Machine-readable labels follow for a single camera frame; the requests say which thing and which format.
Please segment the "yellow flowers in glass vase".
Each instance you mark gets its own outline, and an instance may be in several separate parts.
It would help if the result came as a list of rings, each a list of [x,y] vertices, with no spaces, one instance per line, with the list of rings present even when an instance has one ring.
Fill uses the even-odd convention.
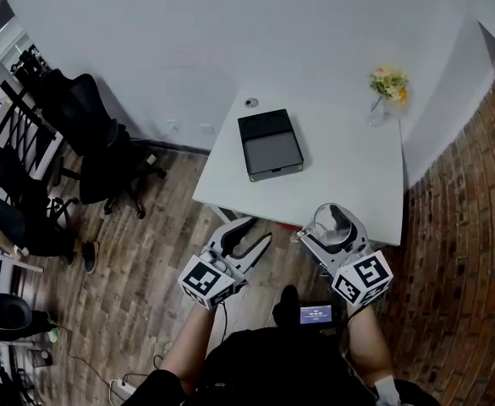
[[[369,73],[369,87],[377,98],[371,104],[367,122],[377,126],[389,118],[401,118],[408,111],[409,78],[394,66],[382,66]]]

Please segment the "black round seat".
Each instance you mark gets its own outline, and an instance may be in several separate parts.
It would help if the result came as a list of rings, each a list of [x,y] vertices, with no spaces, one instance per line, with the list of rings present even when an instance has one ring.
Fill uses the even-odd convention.
[[[19,296],[0,293],[0,329],[19,330],[32,322],[32,310]]]

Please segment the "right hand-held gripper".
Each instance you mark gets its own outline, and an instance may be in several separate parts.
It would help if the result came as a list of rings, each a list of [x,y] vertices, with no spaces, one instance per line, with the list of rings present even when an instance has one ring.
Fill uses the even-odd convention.
[[[357,309],[383,294],[393,280],[393,273],[380,250],[370,254],[364,224],[351,211],[344,209],[344,214],[350,221],[350,232],[348,228],[327,231],[304,228],[294,232],[291,241],[303,244],[324,266],[340,266],[348,255],[366,255],[341,266],[331,285],[333,292]]]

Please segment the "black office chair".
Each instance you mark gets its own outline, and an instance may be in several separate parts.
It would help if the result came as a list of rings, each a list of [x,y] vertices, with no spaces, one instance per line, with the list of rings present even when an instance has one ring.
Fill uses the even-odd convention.
[[[84,205],[104,202],[104,213],[112,213],[121,195],[133,201],[137,217],[146,216],[133,182],[166,172],[155,165],[146,146],[131,139],[126,126],[111,118],[101,99],[95,79],[82,74],[74,79],[60,69],[47,72],[34,87],[36,105],[42,117],[57,130],[74,153],[82,159],[78,172],[64,166],[59,157],[53,167],[55,186],[63,177],[79,182],[80,201]]]

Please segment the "person's right forearm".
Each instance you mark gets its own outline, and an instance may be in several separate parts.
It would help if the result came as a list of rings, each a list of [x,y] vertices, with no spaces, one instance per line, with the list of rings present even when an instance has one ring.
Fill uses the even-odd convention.
[[[372,305],[356,313],[347,305],[349,352],[353,367],[368,387],[393,375],[393,362],[386,338]]]

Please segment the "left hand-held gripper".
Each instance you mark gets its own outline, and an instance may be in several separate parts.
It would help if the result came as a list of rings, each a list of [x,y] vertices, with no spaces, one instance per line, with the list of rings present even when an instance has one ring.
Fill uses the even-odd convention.
[[[241,255],[234,253],[256,222],[255,217],[241,217],[223,224],[210,237],[203,252],[190,258],[179,276],[179,286],[198,305],[214,309],[247,284],[245,274],[272,242],[272,233],[267,233]]]

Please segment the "person's black clothing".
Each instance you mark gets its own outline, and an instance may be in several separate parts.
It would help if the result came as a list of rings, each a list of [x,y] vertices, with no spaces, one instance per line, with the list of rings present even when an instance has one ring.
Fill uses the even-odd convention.
[[[285,287],[272,311],[274,327],[229,335],[207,348],[201,372],[187,385],[154,370],[123,406],[376,406],[368,387],[329,336],[300,324],[300,298]],[[393,372],[401,406],[440,406],[430,394]]]

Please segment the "white power strip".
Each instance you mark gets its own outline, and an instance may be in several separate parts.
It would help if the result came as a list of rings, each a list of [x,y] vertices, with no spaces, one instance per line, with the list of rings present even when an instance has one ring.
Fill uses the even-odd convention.
[[[129,384],[127,381],[124,381],[123,379],[112,379],[108,383],[109,397],[111,397],[112,394],[116,394],[122,400],[126,400],[132,396],[135,390],[136,390],[135,386]]]

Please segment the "white table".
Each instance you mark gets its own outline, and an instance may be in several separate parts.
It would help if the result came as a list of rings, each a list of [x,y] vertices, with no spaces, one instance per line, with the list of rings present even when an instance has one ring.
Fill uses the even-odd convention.
[[[256,98],[257,107],[245,107]],[[304,157],[299,173],[251,182],[240,141],[239,118],[286,109]],[[342,104],[247,85],[234,99],[198,180],[193,199],[295,226],[333,202],[351,211],[378,243],[398,246],[404,206],[399,123],[377,126],[366,112]]]

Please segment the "white cloth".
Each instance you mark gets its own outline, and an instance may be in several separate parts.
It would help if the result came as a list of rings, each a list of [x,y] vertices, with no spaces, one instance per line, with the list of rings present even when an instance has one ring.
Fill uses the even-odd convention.
[[[378,396],[376,406],[401,406],[393,376],[385,376],[376,381],[375,388]]]

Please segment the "person's left forearm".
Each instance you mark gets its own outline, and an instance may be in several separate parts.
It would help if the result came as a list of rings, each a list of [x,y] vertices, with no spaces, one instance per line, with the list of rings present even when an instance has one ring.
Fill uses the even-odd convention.
[[[159,369],[175,374],[184,384],[195,384],[206,358],[215,315],[215,309],[195,304]]]

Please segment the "small black mesh basket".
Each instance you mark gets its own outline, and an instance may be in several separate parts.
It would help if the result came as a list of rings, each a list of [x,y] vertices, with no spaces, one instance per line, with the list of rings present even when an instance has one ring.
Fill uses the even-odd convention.
[[[34,369],[53,366],[52,355],[47,350],[29,348],[26,357]]]

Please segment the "black tray box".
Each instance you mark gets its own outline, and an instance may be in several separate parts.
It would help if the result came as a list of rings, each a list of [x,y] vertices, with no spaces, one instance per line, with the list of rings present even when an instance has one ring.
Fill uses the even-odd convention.
[[[239,118],[238,125],[251,182],[303,170],[304,157],[286,109]]]

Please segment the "clear glass cup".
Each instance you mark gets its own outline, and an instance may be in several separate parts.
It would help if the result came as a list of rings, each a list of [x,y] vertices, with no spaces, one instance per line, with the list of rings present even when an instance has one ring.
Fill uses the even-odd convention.
[[[333,203],[320,206],[314,215],[312,236],[324,246],[342,244],[352,232],[352,222]]]

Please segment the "black metal railing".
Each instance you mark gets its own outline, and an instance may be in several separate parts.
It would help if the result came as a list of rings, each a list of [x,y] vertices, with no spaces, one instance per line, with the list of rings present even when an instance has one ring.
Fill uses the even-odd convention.
[[[63,136],[47,125],[35,106],[25,100],[25,90],[17,92],[6,81],[0,84],[6,94],[0,101],[0,148],[11,147],[30,177],[42,180],[60,149]],[[11,202],[0,186],[0,199]]]

